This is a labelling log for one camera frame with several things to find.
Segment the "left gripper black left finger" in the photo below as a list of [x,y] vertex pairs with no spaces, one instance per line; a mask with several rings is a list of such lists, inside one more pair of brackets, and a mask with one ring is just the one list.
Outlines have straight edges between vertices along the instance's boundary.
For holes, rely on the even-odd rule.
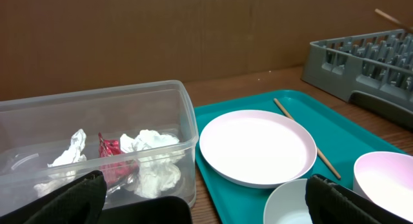
[[1,224],[97,223],[105,204],[106,191],[103,173],[94,170],[1,216]]

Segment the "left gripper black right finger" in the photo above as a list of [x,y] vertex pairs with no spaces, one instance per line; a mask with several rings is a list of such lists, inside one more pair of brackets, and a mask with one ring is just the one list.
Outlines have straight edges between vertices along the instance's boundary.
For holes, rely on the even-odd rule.
[[305,203],[313,224],[412,224],[321,174],[307,179]]

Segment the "small white napkin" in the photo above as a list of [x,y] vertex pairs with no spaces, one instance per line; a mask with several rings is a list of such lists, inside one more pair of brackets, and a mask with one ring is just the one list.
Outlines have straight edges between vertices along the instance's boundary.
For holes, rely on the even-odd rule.
[[[48,164],[48,167],[57,167],[86,161],[86,156],[81,153],[85,148],[85,141],[86,134],[83,129],[79,129],[72,135],[68,149],[56,158],[52,164]],[[75,176],[75,170],[49,175],[52,179],[51,181],[48,183],[39,183],[34,185],[34,190],[37,192],[37,197],[41,198],[55,189],[72,182],[75,179]]]

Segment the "grey bowl of rice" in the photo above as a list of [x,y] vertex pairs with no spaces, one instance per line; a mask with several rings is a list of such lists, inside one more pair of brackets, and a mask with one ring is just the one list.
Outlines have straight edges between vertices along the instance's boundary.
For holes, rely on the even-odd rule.
[[268,197],[264,224],[312,224],[305,201],[307,179],[296,179],[278,186]]

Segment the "red snack wrapper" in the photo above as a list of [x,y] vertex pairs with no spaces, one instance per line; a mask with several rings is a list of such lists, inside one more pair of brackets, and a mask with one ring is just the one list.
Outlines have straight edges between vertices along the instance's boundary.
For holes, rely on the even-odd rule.
[[[120,141],[116,139],[104,139],[101,133],[99,137],[99,157],[111,158],[113,156],[123,155]],[[127,182],[133,175],[139,171],[139,166],[135,160],[126,160],[113,163],[104,163],[99,167],[103,173],[108,188],[113,188]]]

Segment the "wooden chopstick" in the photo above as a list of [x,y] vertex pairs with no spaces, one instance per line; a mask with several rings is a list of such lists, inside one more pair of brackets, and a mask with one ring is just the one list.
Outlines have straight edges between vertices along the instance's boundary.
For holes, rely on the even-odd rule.
[[377,9],[377,8],[374,11],[377,15],[379,15],[380,17],[386,19],[388,22],[404,29],[408,33],[412,33],[412,28],[411,27],[409,27],[408,25],[402,23],[401,21],[399,21],[395,17],[392,17],[391,15],[389,15],[389,14],[387,14],[387,13],[385,13],[385,12],[383,12],[380,9]]
[[[281,104],[281,102],[277,98],[274,98],[273,101],[287,118],[295,121],[292,115],[288,112],[288,110]],[[322,160],[322,162],[324,162],[324,164],[328,167],[331,173],[333,173],[333,175],[335,175],[335,177],[338,180],[341,180],[340,173],[335,169],[335,167],[331,164],[328,158],[324,155],[324,153],[322,153],[322,151],[318,147],[317,147],[317,155]]]

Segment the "white shallow bowl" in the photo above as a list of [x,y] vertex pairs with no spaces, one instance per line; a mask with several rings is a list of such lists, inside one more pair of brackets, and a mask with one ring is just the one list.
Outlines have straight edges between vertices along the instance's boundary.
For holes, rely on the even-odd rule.
[[412,221],[412,156],[385,151],[363,154],[354,163],[353,191]]

